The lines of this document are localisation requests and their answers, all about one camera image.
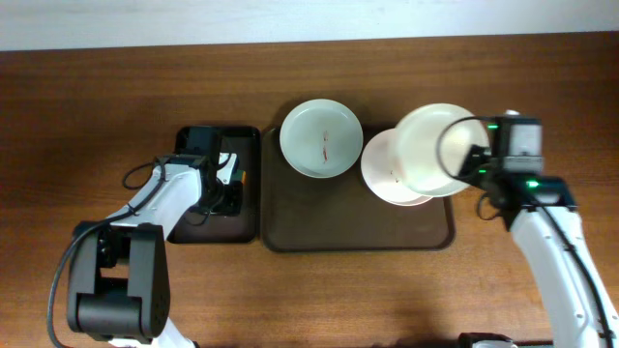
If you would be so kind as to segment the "green and orange sponge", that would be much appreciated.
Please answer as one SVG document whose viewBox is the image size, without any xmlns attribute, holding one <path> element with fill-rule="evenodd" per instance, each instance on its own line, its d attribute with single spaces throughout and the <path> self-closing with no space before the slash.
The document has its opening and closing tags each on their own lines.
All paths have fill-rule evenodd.
<svg viewBox="0 0 619 348">
<path fill-rule="evenodd" d="M 247 173 L 242 169 L 235 169 L 230 175 L 230 185 L 244 185 L 246 183 Z"/>
</svg>

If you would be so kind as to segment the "cream plate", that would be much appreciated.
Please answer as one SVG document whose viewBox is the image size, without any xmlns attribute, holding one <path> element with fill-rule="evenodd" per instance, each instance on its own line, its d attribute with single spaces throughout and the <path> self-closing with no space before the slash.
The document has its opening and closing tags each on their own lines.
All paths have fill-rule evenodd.
<svg viewBox="0 0 619 348">
<path fill-rule="evenodd" d="M 458 105 L 432 103 L 398 122 L 389 158 L 406 187 L 430 197 L 451 196 L 468 188 L 454 177 L 472 145 L 489 145 L 483 124 L 472 115 Z"/>
</svg>

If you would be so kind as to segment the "white plate with red stain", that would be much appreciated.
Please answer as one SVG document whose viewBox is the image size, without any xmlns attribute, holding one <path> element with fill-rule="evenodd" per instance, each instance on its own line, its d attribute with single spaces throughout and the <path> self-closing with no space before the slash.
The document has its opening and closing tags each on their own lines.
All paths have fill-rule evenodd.
<svg viewBox="0 0 619 348">
<path fill-rule="evenodd" d="M 406 187 L 389 163 L 389 143 L 395 133 L 394 129 L 384 130 L 365 146 L 361 155 L 363 179 L 368 188 L 387 203 L 403 207 L 425 204 L 430 197 Z"/>
</svg>

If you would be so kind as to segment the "pale green plate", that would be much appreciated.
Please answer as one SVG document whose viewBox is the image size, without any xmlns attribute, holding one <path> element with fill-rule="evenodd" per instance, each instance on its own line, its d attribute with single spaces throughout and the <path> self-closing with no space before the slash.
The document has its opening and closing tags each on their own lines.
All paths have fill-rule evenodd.
<svg viewBox="0 0 619 348">
<path fill-rule="evenodd" d="M 280 128 L 284 158 L 311 178 L 327 179 L 347 171 L 361 155 L 363 145 L 359 119 L 337 101 L 305 101 L 287 114 Z"/>
</svg>

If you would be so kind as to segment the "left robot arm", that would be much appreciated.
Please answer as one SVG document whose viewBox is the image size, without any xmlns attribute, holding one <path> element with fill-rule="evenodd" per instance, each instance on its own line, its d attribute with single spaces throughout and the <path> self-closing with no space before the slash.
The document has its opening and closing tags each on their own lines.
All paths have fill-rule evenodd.
<svg viewBox="0 0 619 348">
<path fill-rule="evenodd" d="M 68 268 L 67 322 L 115 347 L 193 347 L 169 317 L 165 243 L 189 215 L 206 225 L 242 210 L 245 174 L 216 127 L 186 127 L 173 154 L 148 162 L 152 172 L 135 196 L 100 221 L 83 221 L 60 266 Z"/>
</svg>

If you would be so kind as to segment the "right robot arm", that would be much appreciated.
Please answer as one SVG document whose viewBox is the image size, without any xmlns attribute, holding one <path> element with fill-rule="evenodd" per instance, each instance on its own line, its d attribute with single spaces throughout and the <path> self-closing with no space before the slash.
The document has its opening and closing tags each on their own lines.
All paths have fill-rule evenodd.
<svg viewBox="0 0 619 348">
<path fill-rule="evenodd" d="M 556 347 L 615 347 L 618 313 L 585 242 L 566 182 L 545 176 L 542 125 L 515 115 L 484 118 L 492 141 L 468 151 L 458 177 L 481 189 L 524 255 Z"/>
</svg>

